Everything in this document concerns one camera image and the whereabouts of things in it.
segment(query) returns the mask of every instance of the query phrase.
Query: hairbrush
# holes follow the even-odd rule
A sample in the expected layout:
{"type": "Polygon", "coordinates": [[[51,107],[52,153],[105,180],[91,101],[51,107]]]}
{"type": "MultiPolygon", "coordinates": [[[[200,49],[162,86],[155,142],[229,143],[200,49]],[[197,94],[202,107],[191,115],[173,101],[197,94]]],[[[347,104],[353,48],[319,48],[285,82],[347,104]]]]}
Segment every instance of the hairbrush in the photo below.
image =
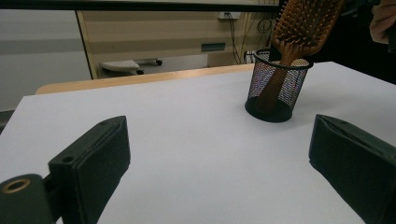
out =
{"type": "Polygon", "coordinates": [[[320,51],[328,39],[346,0],[289,0],[282,7],[272,43],[281,53],[276,69],[258,96],[256,108],[271,113],[288,74],[287,66],[320,51]]]}

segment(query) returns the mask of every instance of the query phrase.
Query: screw hole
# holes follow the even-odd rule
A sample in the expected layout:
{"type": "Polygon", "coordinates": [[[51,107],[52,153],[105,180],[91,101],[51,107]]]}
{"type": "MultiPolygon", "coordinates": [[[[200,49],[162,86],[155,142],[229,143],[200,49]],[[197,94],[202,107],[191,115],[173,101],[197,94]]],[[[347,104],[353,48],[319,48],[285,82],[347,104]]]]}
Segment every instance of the screw hole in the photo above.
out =
{"type": "Polygon", "coordinates": [[[72,161],[74,158],[73,157],[65,157],[62,162],[70,162],[72,161]]]}
{"type": "Polygon", "coordinates": [[[14,180],[11,183],[5,185],[2,189],[3,193],[15,193],[24,188],[26,188],[30,184],[30,179],[19,179],[14,180]]]}

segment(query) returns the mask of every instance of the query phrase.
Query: mesh pencil holder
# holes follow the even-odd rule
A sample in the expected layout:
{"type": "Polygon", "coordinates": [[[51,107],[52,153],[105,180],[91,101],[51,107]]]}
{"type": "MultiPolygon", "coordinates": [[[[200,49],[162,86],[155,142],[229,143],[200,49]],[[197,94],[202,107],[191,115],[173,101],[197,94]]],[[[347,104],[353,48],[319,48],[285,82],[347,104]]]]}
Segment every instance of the mesh pencil holder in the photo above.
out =
{"type": "Polygon", "coordinates": [[[291,118],[306,73],[313,63],[298,59],[291,66],[269,61],[269,50],[254,54],[256,63],[250,83],[246,111],[256,119],[284,122],[291,118]]]}

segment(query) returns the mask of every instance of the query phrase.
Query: hand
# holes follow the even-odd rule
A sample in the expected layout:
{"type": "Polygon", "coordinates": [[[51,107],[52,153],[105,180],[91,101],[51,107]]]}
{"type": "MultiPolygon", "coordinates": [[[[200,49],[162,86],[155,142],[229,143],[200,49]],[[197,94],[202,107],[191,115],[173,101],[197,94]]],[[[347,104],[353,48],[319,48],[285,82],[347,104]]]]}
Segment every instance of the hand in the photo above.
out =
{"type": "Polygon", "coordinates": [[[373,20],[370,24],[370,34],[374,42],[388,44],[387,30],[396,21],[396,0],[381,0],[373,7],[373,20]]]}

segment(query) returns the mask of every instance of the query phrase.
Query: white table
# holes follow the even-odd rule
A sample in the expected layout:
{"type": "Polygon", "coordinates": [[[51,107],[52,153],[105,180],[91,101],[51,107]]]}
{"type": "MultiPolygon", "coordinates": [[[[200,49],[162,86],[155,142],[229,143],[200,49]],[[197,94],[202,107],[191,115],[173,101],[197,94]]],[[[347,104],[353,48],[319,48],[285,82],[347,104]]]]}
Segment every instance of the white table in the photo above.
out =
{"type": "Polygon", "coordinates": [[[244,108],[250,72],[26,96],[0,135],[0,180],[125,115],[132,164],[100,223],[363,223],[308,162],[316,114],[396,145],[396,88],[336,63],[308,71],[291,120],[244,108]]]}

